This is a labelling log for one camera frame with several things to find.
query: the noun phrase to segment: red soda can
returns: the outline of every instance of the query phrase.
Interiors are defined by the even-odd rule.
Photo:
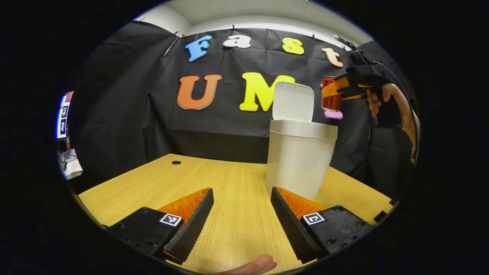
[[[334,76],[324,76],[323,89],[334,81]],[[341,110],[341,95],[336,94],[328,97],[323,97],[321,107],[326,111],[338,112]]]

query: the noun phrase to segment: finger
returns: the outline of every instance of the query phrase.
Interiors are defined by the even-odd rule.
[[[377,95],[376,95],[376,94],[374,94],[374,93],[371,93],[371,94],[370,94],[368,97],[369,97],[369,98],[370,98],[372,101],[374,101],[374,100],[377,100],[377,99],[378,99]]]
[[[262,255],[258,259],[244,264],[238,268],[224,271],[221,273],[215,273],[213,275],[252,275],[255,274],[273,262],[273,257],[270,255]]]
[[[388,86],[388,84],[382,86],[382,97],[384,98],[384,102],[387,102],[389,101],[389,99],[391,99],[391,93],[392,89]]]
[[[382,103],[380,102],[380,100],[375,100],[375,101],[372,101],[368,104],[368,107],[370,110],[373,110],[374,108],[378,108],[382,106]]]
[[[377,118],[377,115],[378,115],[378,108],[375,108],[372,110],[372,116]]]
[[[272,262],[271,264],[267,265],[264,269],[260,270],[259,272],[255,273],[254,275],[260,275],[260,274],[263,274],[265,272],[268,272],[274,268],[277,267],[277,263],[276,262]]]

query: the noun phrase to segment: black handle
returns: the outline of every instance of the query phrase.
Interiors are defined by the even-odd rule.
[[[382,85],[374,85],[371,88],[371,92],[377,95],[377,98],[381,102],[381,106],[378,109],[377,120],[380,128],[400,128],[401,120],[397,103],[394,97],[391,95],[389,101],[385,102],[382,94]]]

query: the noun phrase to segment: table surface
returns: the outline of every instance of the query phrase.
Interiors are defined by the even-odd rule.
[[[169,154],[79,195],[101,223],[111,226],[137,209],[158,209],[206,187],[214,206],[181,266],[203,274],[221,272],[270,254],[277,267],[267,274],[304,266],[297,260],[265,188],[266,164],[208,160]],[[390,199],[330,167],[315,202],[342,205],[370,224]]]

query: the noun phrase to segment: yellow letter m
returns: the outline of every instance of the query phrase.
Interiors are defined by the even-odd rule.
[[[273,94],[277,82],[295,82],[293,77],[279,75],[272,86],[269,87],[263,76],[257,72],[246,72],[243,74],[243,78],[246,79],[246,91],[244,92],[244,102],[240,104],[242,111],[258,110],[258,104],[255,103],[255,95],[258,97],[263,111],[268,111],[273,102]]]

